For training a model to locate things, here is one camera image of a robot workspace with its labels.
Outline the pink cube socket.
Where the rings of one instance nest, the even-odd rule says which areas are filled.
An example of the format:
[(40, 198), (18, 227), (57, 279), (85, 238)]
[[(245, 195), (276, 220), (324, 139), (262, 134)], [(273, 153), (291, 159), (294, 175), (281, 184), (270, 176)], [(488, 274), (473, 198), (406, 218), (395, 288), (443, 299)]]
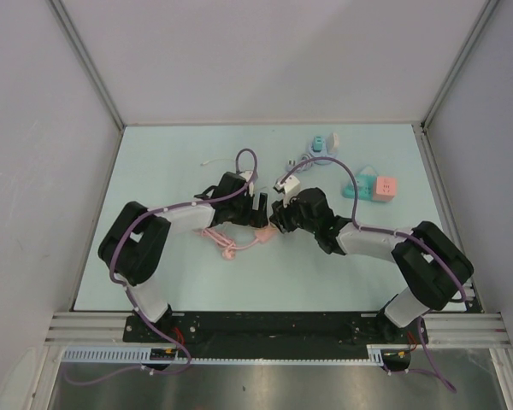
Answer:
[(373, 202), (390, 202), (396, 197), (397, 191), (398, 181), (396, 178), (380, 175), (374, 182), (371, 200)]

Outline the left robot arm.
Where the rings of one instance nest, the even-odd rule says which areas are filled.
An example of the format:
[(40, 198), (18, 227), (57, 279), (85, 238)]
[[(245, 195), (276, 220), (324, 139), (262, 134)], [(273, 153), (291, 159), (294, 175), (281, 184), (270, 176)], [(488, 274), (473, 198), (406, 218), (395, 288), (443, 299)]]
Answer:
[(226, 172), (217, 185), (183, 202), (150, 211), (127, 203), (100, 243), (97, 255), (111, 280), (126, 289), (133, 308), (144, 315), (142, 331), (160, 342), (172, 330), (171, 307), (155, 285), (155, 272), (168, 237), (222, 224), (263, 228), (268, 225), (268, 196), (254, 192), (257, 174)]

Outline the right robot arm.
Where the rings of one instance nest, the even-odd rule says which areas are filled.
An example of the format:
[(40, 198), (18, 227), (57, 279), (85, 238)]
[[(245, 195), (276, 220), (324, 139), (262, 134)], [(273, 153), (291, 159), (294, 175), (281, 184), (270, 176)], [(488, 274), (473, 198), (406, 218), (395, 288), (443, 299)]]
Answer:
[(396, 343), (423, 314), (467, 300), (463, 286), (474, 267), (434, 223), (401, 230), (360, 225), (353, 216), (335, 214), (319, 188), (276, 191), (281, 199), (272, 204), (269, 220), (280, 232), (304, 230), (328, 255), (363, 255), (398, 267), (406, 288), (378, 313), (377, 331), (384, 341)]

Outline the teal triangular power strip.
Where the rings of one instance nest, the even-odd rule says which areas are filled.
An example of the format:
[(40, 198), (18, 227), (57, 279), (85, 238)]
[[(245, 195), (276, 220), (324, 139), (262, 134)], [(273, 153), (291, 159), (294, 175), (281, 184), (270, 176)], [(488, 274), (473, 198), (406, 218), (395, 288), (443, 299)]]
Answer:
[(356, 175), (356, 185), (349, 182), (341, 194), (344, 198), (354, 199), (355, 192), (357, 192), (360, 201), (373, 201), (374, 184), (378, 178), (378, 173), (373, 166), (367, 165), (362, 168)]

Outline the white square adapter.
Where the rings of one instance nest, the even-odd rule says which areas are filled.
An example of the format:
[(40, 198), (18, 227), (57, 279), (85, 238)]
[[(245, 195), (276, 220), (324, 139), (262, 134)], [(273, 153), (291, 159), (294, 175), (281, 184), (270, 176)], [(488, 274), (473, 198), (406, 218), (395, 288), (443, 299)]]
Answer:
[(326, 139), (327, 155), (335, 157), (338, 154), (339, 149), (339, 135), (336, 132), (332, 132)]

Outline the pink power strip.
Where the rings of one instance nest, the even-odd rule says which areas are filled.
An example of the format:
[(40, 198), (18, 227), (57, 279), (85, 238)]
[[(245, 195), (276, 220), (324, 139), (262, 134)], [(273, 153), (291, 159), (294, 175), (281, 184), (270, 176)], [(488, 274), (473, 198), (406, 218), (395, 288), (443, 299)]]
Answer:
[(271, 238), (273, 238), (277, 233), (278, 231), (275, 228), (268, 226), (266, 228), (255, 230), (254, 235), (259, 243), (266, 243)]

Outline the blue round power strip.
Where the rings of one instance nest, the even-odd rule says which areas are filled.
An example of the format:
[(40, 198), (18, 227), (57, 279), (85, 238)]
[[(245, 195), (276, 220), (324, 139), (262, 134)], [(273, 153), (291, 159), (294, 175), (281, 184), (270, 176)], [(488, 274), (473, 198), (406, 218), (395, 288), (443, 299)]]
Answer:
[(337, 157), (337, 154), (337, 150), (329, 151), (327, 148), (324, 148), (321, 151), (315, 151), (309, 146), (297, 160), (291, 159), (287, 161), (286, 171), (302, 173), (310, 170), (313, 166), (330, 165), (333, 163), (333, 159)]

